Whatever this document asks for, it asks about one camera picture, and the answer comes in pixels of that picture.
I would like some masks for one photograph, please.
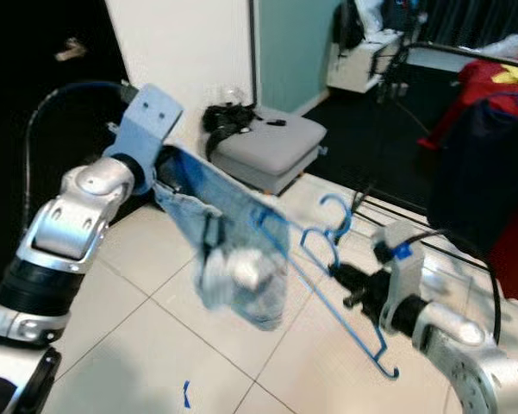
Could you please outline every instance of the door handle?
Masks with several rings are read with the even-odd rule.
[[[54,55],[58,62],[65,62],[74,58],[82,58],[86,55],[88,49],[76,37],[70,37],[66,40],[66,50]]]

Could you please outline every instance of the dark floor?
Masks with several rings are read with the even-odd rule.
[[[459,93],[456,73],[406,66],[409,84],[399,102],[432,129]],[[394,101],[377,103],[377,89],[365,95],[333,90],[305,115],[328,129],[322,145],[328,154],[307,170],[353,189],[375,182],[372,195],[425,214],[438,154],[417,145],[426,136]]]

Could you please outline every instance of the black wire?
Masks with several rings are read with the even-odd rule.
[[[22,192],[22,233],[25,234],[29,226],[30,211],[31,211],[31,135],[35,123],[39,121],[42,114],[45,113],[45,109],[49,104],[53,103],[60,97],[72,91],[79,91],[82,89],[114,89],[120,91],[123,86],[116,82],[109,81],[89,81],[89,82],[77,82],[62,86],[58,89],[53,90],[46,95],[44,99],[36,107],[36,110],[31,114],[28,120],[27,128],[25,129],[25,135],[23,137],[23,192]]]
[[[372,223],[375,223],[381,227],[385,227],[380,222],[377,222],[376,220],[366,216],[365,214],[362,214],[360,212],[356,212],[358,216],[362,216],[363,218],[371,221]],[[492,336],[494,337],[494,341],[496,345],[500,343],[500,334],[502,330],[502,304],[500,301],[500,292],[498,291],[498,282],[496,277],[496,271],[494,270],[494,267],[490,264],[488,259],[484,257],[484,254],[481,253],[479,248],[475,246],[471,241],[465,239],[461,235],[454,234],[451,230],[448,229],[439,229],[434,231],[426,231],[424,233],[420,233],[419,235],[413,235],[406,241],[404,241],[402,244],[411,244],[413,242],[419,242],[423,239],[426,239],[428,237],[432,237],[434,235],[448,235],[451,236],[453,239],[457,240],[458,242],[461,242],[469,251],[470,254],[472,254],[474,257],[481,260],[485,265],[487,270],[489,271],[490,276],[490,283],[492,284],[492,296],[494,298],[494,329]]]

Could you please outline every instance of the white wall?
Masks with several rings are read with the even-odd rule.
[[[223,86],[252,100],[247,0],[107,0],[128,76],[184,106],[172,138],[196,150],[201,114]]]

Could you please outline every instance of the black door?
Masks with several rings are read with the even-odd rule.
[[[21,231],[27,121],[53,89],[97,79],[127,79],[104,0],[0,2],[0,279]],[[111,143],[105,123],[124,109],[112,91],[84,90],[47,110],[31,141],[32,215],[57,194],[63,173]]]

